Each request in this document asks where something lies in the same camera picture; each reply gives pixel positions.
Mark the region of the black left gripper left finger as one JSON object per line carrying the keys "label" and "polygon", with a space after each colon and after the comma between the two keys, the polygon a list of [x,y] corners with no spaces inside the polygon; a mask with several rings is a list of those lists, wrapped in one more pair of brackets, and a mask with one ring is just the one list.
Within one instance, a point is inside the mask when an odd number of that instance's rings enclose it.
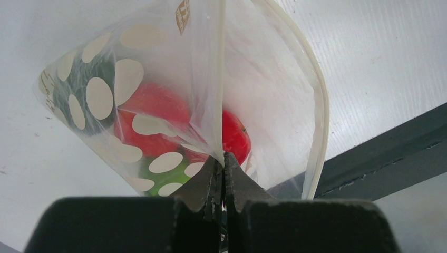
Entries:
{"label": "black left gripper left finger", "polygon": [[219,252],[222,166],[208,158],[169,197],[67,197],[43,213],[26,252]]}

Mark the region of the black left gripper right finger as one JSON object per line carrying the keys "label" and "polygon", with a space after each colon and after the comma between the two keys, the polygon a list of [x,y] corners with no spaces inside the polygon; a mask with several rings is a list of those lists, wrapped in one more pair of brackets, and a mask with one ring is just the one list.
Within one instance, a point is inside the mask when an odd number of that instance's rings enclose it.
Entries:
{"label": "black left gripper right finger", "polygon": [[229,252],[399,252],[383,212],[363,200],[275,199],[225,153]]}

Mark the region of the green fake food ball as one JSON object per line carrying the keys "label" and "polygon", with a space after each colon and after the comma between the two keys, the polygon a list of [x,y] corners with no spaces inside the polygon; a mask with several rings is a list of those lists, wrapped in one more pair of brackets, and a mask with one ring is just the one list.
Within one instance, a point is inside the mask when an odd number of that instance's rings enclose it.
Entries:
{"label": "green fake food ball", "polygon": [[154,173],[149,170],[149,165],[153,162],[155,158],[146,157],[143,158],[140,165],[138,177],[142,179],[152,180],[155,184],[154,186],[146,191],[143,191],[144,196],[152,197],[158,196],[161,187],[169,183],[180,183],[181,185],[189,181],[190,177],[185,174],[186,167],[190,164],[187,158],[183,158],[182,162],[176,166],[174,169],[162,172]]}

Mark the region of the red fake food ball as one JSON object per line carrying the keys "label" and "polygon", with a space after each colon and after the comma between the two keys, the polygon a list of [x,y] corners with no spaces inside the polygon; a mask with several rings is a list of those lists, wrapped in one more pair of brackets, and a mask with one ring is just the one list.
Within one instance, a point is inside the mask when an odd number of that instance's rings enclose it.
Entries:
{"label": "red fake food ball", "polygon": [[115,136],[126,145],[141,149],[146,157],[176,151],[178,135],[172,127],[186,127],[191,115],[188,103],[171,89],[142,83],[118,108]]}

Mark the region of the clear zip top bag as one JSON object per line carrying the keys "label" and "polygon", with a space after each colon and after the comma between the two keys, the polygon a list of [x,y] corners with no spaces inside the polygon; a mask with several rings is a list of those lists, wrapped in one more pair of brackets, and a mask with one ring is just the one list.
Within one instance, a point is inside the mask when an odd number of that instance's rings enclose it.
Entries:
{"label": "clear zip top bag", "polygon": [[[86,87],[96,119],[116,112],[114,123],[92,136],[71,130],[53,102],[76,56],[84,63],[96,56],[114,61],[114,88],[99,77]],[[114,134],[118,108],[142,83],[171,89],[191,115],[186,127],[172,127],[178,149],[153,157],[151,172],[170,171],[187,158],[191,179],[208,157],[223,162],[222,112],[228,110],[251,139],[244,173],[277,198],[314,198],[328,143],[327,88],[308,40],[275,1],[150,1],[39,74],[33,85],[39,102],[143,196],[155,184],[138,177],[146,156]],[[83,130],[85,116],[73,95],[69,108]]]}

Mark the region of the dark green fake avocado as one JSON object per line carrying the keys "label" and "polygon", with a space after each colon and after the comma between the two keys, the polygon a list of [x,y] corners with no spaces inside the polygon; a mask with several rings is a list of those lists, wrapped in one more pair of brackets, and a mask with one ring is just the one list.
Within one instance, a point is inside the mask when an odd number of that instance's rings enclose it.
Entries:
{"label": "dark green fake avocado", "polygon": [[[109,88],[114,88],[115,67],[111,57],[96,56],[90,63],[84,63],[80,56],[74,58],[71,72],[66,81],[60,81],[53,91],[54,106],[58,107],[64,114],[69,128],[76,133],[85,136],[92,136],[108,129],[115,121],[116,112],[112,110],[111,114],[103,119],[96,119],[86,101],[86,87],[88,81],[93,77],[103,79]],[[69,96],[75,96],[81,106],[85,116],[86,126],[83,130],[76,127],[69,108]]]}

